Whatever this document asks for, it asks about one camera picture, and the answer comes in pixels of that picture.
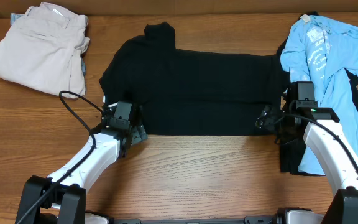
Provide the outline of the black t-shirt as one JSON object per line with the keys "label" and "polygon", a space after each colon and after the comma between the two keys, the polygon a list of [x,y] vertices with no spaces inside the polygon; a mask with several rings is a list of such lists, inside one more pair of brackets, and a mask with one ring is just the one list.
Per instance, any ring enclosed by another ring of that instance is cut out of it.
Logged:
{"label": "black t-shirt", "polygon": [[116,52],[100,85],[106,103],[142,109],[149,134],[253,136],[266,105],[280,106],[290,78],[277,55],[181,50],[166,22],[147,25]]}

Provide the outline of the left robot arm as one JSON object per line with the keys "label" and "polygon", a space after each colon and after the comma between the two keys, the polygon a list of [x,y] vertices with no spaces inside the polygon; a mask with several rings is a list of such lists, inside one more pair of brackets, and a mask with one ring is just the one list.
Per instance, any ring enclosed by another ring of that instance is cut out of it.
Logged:
{"label": "left robot arm", "polygon": [[48,177],[27,180],[16,223],[113,223],[107,215],[86,211],[86,194],[106,168],[146,139],[137,104],[104,107],[100,124],[73,158]]}

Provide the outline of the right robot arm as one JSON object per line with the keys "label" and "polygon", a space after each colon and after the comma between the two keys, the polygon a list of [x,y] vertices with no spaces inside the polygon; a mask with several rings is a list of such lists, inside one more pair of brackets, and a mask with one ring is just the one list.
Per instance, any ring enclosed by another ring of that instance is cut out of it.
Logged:
{"label": "right robot arm", "polygon": [[314,98],[311,81],[289,84],[280,110],[266,105],[255,125],[283,143],[302,139],[327,177],[334,198],[324,215],[304,208],[281,208],[272,223],[358,223],[358,156],[348,143],[332,108]]}

